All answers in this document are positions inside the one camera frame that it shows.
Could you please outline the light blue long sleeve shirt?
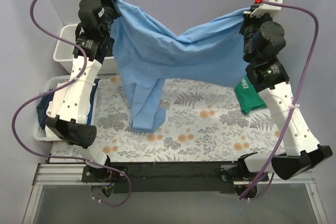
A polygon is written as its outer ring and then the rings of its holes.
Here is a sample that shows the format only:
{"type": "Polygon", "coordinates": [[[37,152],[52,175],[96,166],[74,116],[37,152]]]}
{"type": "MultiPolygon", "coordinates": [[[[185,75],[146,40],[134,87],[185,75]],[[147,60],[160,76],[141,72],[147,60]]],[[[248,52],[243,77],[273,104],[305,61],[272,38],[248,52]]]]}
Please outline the light blue long sleeve shirt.
{"type": "Polygon", "coordinates": [[[242,9],[176,35],[140,7],[114,1],[121,16],[111,26],[113,56],[133,131],[154,132],[164,123],[159,103],[166,79],[234,87],[244,77],[242,9]]]}

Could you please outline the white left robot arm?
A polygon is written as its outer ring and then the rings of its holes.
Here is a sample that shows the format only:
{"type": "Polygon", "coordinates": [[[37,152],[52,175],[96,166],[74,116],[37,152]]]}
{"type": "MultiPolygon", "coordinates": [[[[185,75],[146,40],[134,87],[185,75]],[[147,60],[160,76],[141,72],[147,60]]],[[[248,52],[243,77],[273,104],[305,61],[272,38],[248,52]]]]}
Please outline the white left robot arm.
{"type": "Polygon", "coordinates": [[[104,58],[112,53],[111,25],[120,17],[114,0],[81,0],[75,32],[70,79],[73,84],[54,93],[47,109],[47,137],[64,140],[73,145],[86,164],[94,167],[93,175],[100,182],[111,178],[106,165],[107,155],[96,144],[97,129],[88,124],[91,92],[104,58]]]}

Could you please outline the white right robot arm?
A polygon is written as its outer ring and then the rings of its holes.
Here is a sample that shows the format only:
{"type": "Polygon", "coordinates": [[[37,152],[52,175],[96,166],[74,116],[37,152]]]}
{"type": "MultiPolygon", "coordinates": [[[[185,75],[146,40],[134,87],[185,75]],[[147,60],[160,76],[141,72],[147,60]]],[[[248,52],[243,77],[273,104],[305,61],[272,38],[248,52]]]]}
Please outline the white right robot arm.
{"type": "Polygon", "coordinates": [[[243,59],[246,73],[271,112],[285,151],[277,154],[251,153],[241,156],[237,173],[251,180],[257,173],[275,173],[287,180],[310,170],[333,155],[328,145],[321,145],[305,122],[298,95],[292,93],[289,77],[277,58],[285,47],[285,31],[273,20],[284,7],[283,0],[255,0],[243,14],[240,34],[244,37],[243,59]]]}

